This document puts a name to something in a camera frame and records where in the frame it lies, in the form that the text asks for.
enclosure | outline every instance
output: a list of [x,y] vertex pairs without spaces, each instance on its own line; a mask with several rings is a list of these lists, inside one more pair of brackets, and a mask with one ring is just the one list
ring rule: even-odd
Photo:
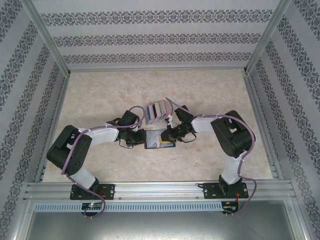
[[[318,0],[2,0],[0,12],[1,239],[320,239]],[[225,164],[206,132],[175,148],[90,148],[85,167],[115,187],[85,219],[91,201],[70,199],[49,148],[67,125],[165,97],[250,126],[248,207],[226,217],[235,199],[198,187]]]

wall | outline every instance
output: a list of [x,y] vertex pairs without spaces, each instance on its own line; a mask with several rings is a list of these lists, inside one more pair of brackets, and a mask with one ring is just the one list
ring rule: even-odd
[[250,73],[312,239],[320,239],[319,4],[292,1]]
[[18,0],[0,0],[0,240],[33,182],[65,78]]
[[71,70],[245,67],[279,0],[35,0]]

beige floor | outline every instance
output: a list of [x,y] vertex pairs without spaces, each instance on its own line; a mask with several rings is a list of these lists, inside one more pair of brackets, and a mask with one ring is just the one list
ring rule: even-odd
[[[165,97],[197,114],[236,110],[256,136],[242,175],[272,179],[240,70],[72,73],[55,137],[66,125],[100,126],[134,105],[145,106]],[[134,112],[142,116],[141,111]],[[165,127],[159,123],[146,129]],[[217,180],[225,156],[214,135],[198,133],[196,141],[178,142],[175,148],[167,149],[145,150],[143,145],[124,149],[118,142],[104,143],[89,150],[84,165],[104,182]],[[60,172],[48,162],[43,181],[66,182]]]

robotic arm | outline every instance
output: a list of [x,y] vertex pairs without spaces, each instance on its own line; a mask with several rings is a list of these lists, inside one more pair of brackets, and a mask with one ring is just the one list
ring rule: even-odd
[[[239,164],[252,145],[249,131],[239,122],[227,117],[196,117],[181,108],[176,109],[175,113],[182,123],[173,128],[169,124],[167,130],[161,134],[162,140],[185,142],[183,138],[190,133],[195,137],[196,133],[215,133],[221,148],[227,155],[218,186],[224,196],[233,195],[242,182],[238,173]],[[244,122],[235,110],[225,115]]]
[[[125,140],[128,147],[144,144],[146,142],[144,129],[137,130],[138,126],[134,128],[120,128],[133,125],[139,122],[139,120],[136,114],[127,110],[121,118],[108,121],[105,124],[106,128],[93,129],[84,133],[74,148],[65,173],[84,188],[96,193],[99,181],[83,166],[89,148],[106,142],[120,140]],[[66,126],[47,152],[46,158],[62,170],[71,151],[70,146],[75,143],[76,138],[85,130],[87,129],[76,128],[72,125]]]

decorative border pattern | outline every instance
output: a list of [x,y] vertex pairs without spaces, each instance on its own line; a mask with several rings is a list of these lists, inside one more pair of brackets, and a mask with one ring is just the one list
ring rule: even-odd
[[314,0],[294,0],[295,6],[304,16],[316,39],[320,41],[320,7]]
[[2,43],[7,32],[11,28],[11,24],[17,18],[17,15],[22,9],[22,4],[19,0],[7,0],[0,10],[0,43]]
[[21,70],[22,64],[25,62],[26,57],[29,53],[31,46],[33,45],[38,31],[35,25],[30,21],[27,28],[25,29],[23,36],[21,37],[19,44],[14,50],[14,54],[7,64],[7,68],[3,71],[0,79],[0,111],[2,106],[5,105],[6,99],[8,98],[13,83],[16,81],[18,73]]
[[163,44],[256,44],[260,33],[177,33],[54,37],[58,47],[163,45]]
[[251,52],[168,52],[64,55],[67,64],[247,61]]
[[260,106],[261,106],[261,110],[262,110],[262,114],[263,114],[263,117],[264,117],[265,124],[266,124],[266,126],[267,126],[267,128],[268,128],[268,132],[269,132],[269,135],[270,135],[270,138],[271,138],[271,142],[272,142],[272,146],[273,146],[273,149],[274,149],[276,158],[278,159],[278,162],[279,162],[279,165],[280,165],[280,169],[281,169],[282,175],[283,175],[284,179],[286,179],[286,175],[285,175],[285,172],[284,172],[284,170],[283,170],[282,164],[281,164],[281,162],[279,161],[278,150],[277,150],[277,148],[276,148],[275,141],[274,141],[274,138],[273,138],[273,136],[272,136],[271,129],[270,129],[270,127],[269,127],[269,123],[268,123],[268,121],[267,121],[267,116],[266,116],[266,114],[265,114],[265,110],[264,110],[264,108],[263,108],[263,105],[262,105],[262,102],[261,102],[261,99],[260,99],[260,96],[259,96],[259,92],[258,92],[258,90],[257,90],[257,86],[256,86],[255,83],[254,83],[254,77],[252,76],[251,73],[250,73],[250,76],[251,76],[251,79],[252,79],[252,83],[253,83],[253,87],[254,87],[256,96],[257,96],[257,98],[258,98],[258,100],[259,100],[259,104],[260,104]]
[[20,133],[23,122],[29,110],[29,106],[35,94],[36,88],[40,81],[41,75],[44,71],[45,65],[49,58],[50,51],[46,45],[41,49],[41,52],[36,60],[33,67],[29,80],[25,86],[17,110],[14,112],[14,117],[9,125],[9,130],[6,131],[7,135],[3,139],[0,149],[0,180],[2,180],[2,175],[6,171],[6,165],[11,157],[11,152],[13,147],[16,145],[16,140]]
[[320,175],[320,144],[316,142],[317,138],[315,137],[315,132],[313,129],[311,129],[309,119],[304,112],[303,106],[300,104],[294,85],[291,83],[285,66],[279,57],[274,43],[271,40],[265,46],[265,51],[268,53],[274,71],[279,78],[284,95],[286,96],[286,99],[288,100],[292,110],[292,114],[295,117],[297,127],[300,129],[302,139],[308,148],[308,153],[311,155],[311,160],[313,160],[313,165],[317,169],[317,174]]
[[315,234],[318,238],[320,238],[320,213],[318,212],[319,209],[316,206],[315,198],[312,196],[313,192],[310,190],[310,184],[307,181],[307,175],[305,173],[305,170],[301,167],[300,159],[297,154],[295,145],[292,142],[290,132],[288,131],[287,123],[283,117],[283,113],[277,101],[276,94],[273,90],[268,74],[261,59],[257,61],[255,68],[258,71],[260,80],[264,88],[264,92],[268,98],[268,102],[272,110],[274,120],[276,121],[277,128],[284,145],[284,150],[287,153],[288,160],[291,164],[292,172],[296,177],[296,181],[298,182],[298,187],[301,191],[303,202],[306,205],[307,212],[309,212],[309,218],[312,222],[312,226],[315,228]]
[[292,26],[288,22],[287,18],[283,16],[280,20],[278,26],[278,31],[280,32],[283,40],[288,47],[291,56],[295,61],[295,65],[298,67],[303,80],[306,82],[306,86],[309,88],[309,92],[312,98],[315,100],[315,104],[318,105],[318,110],[320,111],[320,82],[319,74],[313,67],[313,63],[310,61],[307,52],[303,48],[297,34],[294,32]]
[[273,11],[266,10],[160,10],[42,13],[48,26],[175,23],[266,23]]
[[[25,180],[27,170],[29,167],[29,162],[32,159],[33,151],[37,142],[42,123],[44,121],[47,107],[50,102],[52,92],[54,90],[55,84],[57,82],[57,76],[59,73],[59,67],[57,63],[54,64],[53,69],[50,73],[44,94],[41,98],[41,103],[38,107],[37,114],[34,118],[31,131],[29,133],[27,143],[25,144],[23,155],[21,156],[20,162],[18,164],[17,172],[14,175],[14,181],[12,182],[12,187],[10,188],[7,201],[4,204],[4,211],[1,213],[0,219],[0,239],[6,239],[6,234],[9,231],[10,224],[12,222],[12,216],[14,215],[14,210],[16,209],[17,202],[19,201],[19,195],[21,193],[21,187],[23,186],[23,181]],[[62,91],[62,85],[60,87],[59,96]],[[54,110],[57,108],[58,101],[55,104]]]
[[42,150],[41,150],[41,155],[40,155],[40,158],[38,160],[38,165],[36,166],[36,170],[35,170],[35,174],[34,174],[34,177],[33,177],[33,182],[36,181],[36,178],[37,178],[37,174],[38,174],[38,171],[39,171],[39,167],[40,167],[40,163],[41,163],[41,160],[42,160],[42,156],[44,154],[46,154],[45,152],[45,147],[46,147],[46,144],[47,144],[47,141],[48,141],[48,137],[49,137],[49,133],[50,133],[50,130],[51,130],[51,125],[54,121],[54,117],[55,117],[55,114],[56,114],[56,109],[57,109],[57,106],[58,106],[58,103],[59,103],[59,99],[60,99],[60,94],[61,94],[61,91],[64,87],[64,84],[65,84],[65,81],[68,77],[64,77],[63,81],[62,81],[62,84],[61,84],[61,87],[60,87],[60,90],[59,90],[59,94],[58,94],[58,98],[55,102],[55,106],[54,106],[54,109],[53,109],[53,113],[52,113],[52,116],[51,116],[51,120],[50,120],[50,124],[49,124],[49,128],[48,128],[48,131],[45,135],[45,141],[44,141],[44,144],[43,144],[43,147],[42,147]]

